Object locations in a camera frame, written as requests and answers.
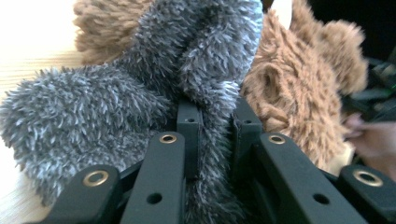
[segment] fuzzy fabric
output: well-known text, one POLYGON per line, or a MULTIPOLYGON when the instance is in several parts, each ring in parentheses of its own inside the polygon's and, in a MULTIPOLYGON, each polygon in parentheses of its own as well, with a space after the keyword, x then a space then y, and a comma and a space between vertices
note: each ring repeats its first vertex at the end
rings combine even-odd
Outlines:
POLYGON ((260 40, 260 0, 157 0, 139 23, 132 46, 113 63, 44 71, 9 92, 1 136, 51 204, 85 167, 122 171, 141 161, 187 95, 202 108, 205 127, 186 222, 248 223, 228 183, 227 133, 260 40))
POLYGON ((353 23, 316 21, 305 0, 295 0, 292 12, 286 30, 269 11, 241 94, 265 131, 288 135, 317 167, 328 170, 329 160, 348 147, 338 93, 366 85, 363 35, 353 23))
POLYGON ((139 18, 153 0, 77 0, 76 48, 84 64, 110 63, 131 47, 139 18))

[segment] wooden table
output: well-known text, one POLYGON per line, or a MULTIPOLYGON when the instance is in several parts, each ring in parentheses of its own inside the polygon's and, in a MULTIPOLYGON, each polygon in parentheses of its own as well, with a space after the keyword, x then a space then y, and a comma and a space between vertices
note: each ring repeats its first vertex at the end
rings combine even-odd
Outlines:
MULTIPOLYGON (((0 3, 0 100, 22 79, 50 67, 76 67, 74 0, 3 1, 0 3)), ((49 211, 30 189, 30 181, 0 140, 0 223, 42 219, 49 211)))

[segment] brown fuzzy plush toy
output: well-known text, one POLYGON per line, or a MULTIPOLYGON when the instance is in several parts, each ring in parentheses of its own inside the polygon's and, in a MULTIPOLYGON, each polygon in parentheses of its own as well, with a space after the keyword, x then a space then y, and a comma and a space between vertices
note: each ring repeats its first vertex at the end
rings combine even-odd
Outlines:
MULTIPOLYGON (((83 62, 105 63, 120 56, 152 1, 78 0, 76 46, 83 62)), ((339 93, 366 85, 363 34, 346 21, 316 21, 305 0, 293 1, 289 30, 272 10, 263 27, 241 94, 265 131, 288 135, 317 167, 329 170, 329 161, 348 147, 339 93)))
POLYGON ((340 95, 366 86, 359 27, 316 21, 305 0, 294 0, 290 29, 274 11, 264 18, 262 40, 241 94, 267 132, 291 137, 319 168, 343 154, 340 95))
POLYGON ((74 24, 82 63, 109 63, 131 44, 138 20, 153 0, 77 0, 74 24))

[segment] gray fuzzy plush toy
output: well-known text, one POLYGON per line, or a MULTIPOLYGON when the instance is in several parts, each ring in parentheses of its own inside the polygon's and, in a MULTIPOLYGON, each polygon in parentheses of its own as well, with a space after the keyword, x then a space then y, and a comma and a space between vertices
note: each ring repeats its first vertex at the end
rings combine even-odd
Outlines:
POLYGON ((120 171, 144 159, 151 136, 185 95, 203 111, 198 180, 187 223, 247 223, 227 172, 230 115, 259 44, 260 0, 157 0, 114 63, 50 70, 23 81, 0 106, 0 134, 52 204, 78 171, 120 171))

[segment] plush ear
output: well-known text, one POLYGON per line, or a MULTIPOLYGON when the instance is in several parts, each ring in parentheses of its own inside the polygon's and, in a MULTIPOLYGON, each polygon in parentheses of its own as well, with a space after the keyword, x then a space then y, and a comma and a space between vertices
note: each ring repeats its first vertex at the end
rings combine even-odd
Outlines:
POLYGON ((293 0, 290 29, 332 67, 341 93, 365 88, 368 63, 361 53, 364 35, 360 27, 346 21, 324 25, 314 18, 306 0, 293 0))
POLYGON ((306 0, 293 0, 292 20, 290 30, 303 40, 306 44, 312 45, 315 36, 323 27, 321 21, 314 18, 311 7, 306 0))
POLYGON ((130 47, 138 20, 153 0, 77 0, 76 48, 84 64, 109 63, 130 47))
POLYGON ((315 49, 332 66, 339 91, 350 94, 367 85, 368 62, 363 58, 361 28, 346 21, 331 21, 317 36, 315 49))

